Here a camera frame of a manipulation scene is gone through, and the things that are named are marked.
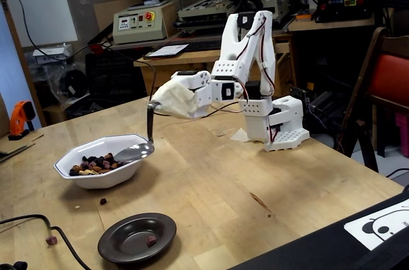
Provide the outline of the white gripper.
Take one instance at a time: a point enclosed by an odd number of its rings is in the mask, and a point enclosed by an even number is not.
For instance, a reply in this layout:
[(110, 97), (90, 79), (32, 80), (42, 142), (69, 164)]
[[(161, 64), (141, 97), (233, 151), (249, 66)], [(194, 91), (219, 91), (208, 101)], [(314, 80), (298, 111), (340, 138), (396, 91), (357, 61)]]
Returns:
[(208, 108), (212, 104), (212, 90), (200, 89), (206, 87), (211, 82), (211, 75), (208, 71), (177, 71), (171, 76), (175, 81), (189, 90), (194, 91), (193, 97), (193, 119), (206, 117)]

